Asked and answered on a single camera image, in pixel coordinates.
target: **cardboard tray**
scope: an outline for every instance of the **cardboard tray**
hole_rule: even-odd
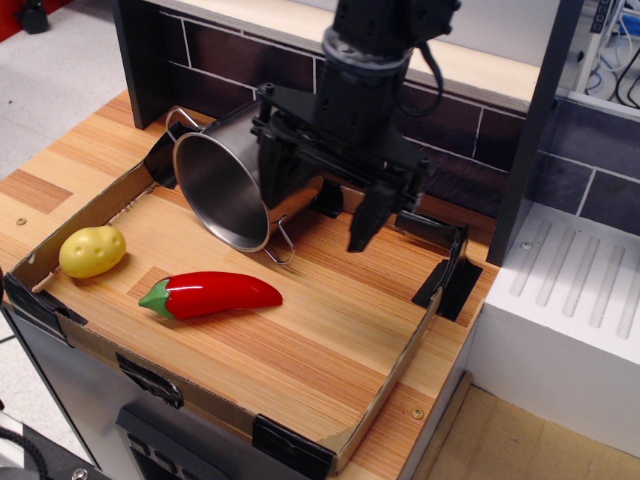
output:
[[[264,252],[243,254],[211,236],[179,189],[156,181],[161,170],[148,159],[137,165],[9,272],[13,307],[167,404],[225,426],[308,477],[340,473],[438,310],[440,280],[451,273],[447,252],[383,228],[364,253],[348,254],[349,214],[305,211],[288,224],[297,256],[278,266]],[[123,261],[86,280],[58,271],[64,240],[106,223],[127,239]],[[138,307],[156,281],[199,270],[261,278],[284,305],[186,321]],[[434,271],[425,309],[412,299]]]

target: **wooden floor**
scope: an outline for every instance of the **wooden floor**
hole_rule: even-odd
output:
[[[468,375],[416,479],[639,480],[640,459],[500,400]]]

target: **pot handle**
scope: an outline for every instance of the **pot handle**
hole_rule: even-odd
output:
[[[196,130],[202,131],[202,130],[205,129],[205,125],[199,125],[198,122],[196,122],[193,118],[191,118],[191,115],[189,115],[187,112],[185,112],[181,107],[174,108],[173,110],[171,110],[167,114],[167,120],[165,122],[165,127],[166,127],[166,130],[167,130],[167,133],[171,137],[171,140],[173,140],[173,143],[176,143],[178,141],[178,139],[173,135],[173,133],[171,132],[171,129],[169,127],[171,127],[171,118],[176,114],[182,115],[182,117],[185,120],[187,120],[187,122],[189,122],[189,124],[193,128],[195,128]]]
[[[291,238],[289,238],[289,235],[287,235],[287,232],[285,232],[284,227],[282,226],[284,217],[286,217],[286,215],[283,215],[282,217],[280,217],[280,220],[278,220],[278,228],[280,229],[280,233],[282,233],[282,236],[287,242],[287,245],[289,245],[289,248],[291,248],[291,256],[289,256],[289,258],[287,258],[286,260],[280,260],[273,253],[271,253],[267,247],[264,248],[264,251],[267,252],[269,258],[271,258],[271,260],[276,262],[278,265],[287,265],[289,262],[291,262],[291,260],[293,260],[293,257],[296,255],[296,247],[293,245]]]

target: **pepper stem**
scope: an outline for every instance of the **pepper stem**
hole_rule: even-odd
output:
[[[165,278],[156,283],[149,293],[138,301],[138,305],[148,308],[154,312],[162,315],[166,318],[174,318],[173,314],[167,310],[167,300],[169,299],[169,292],[167,291],[167,284],[169,279]]]

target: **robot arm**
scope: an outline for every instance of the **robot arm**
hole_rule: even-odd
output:
[[[263,200],[274,207],[310,176],[331,172],[362,188],[349,251],[362,251],[391,213],[413,210],[429,161],[392,122],[398,108],[422,116],[437,107],[442,76],[427,40],[450,32],[456,0],[340,0],[325,32],[318,93],[275,85],[260,89],[254,120]],[[419,48],[439,96],[415,110],[402,104],[411,54]]]

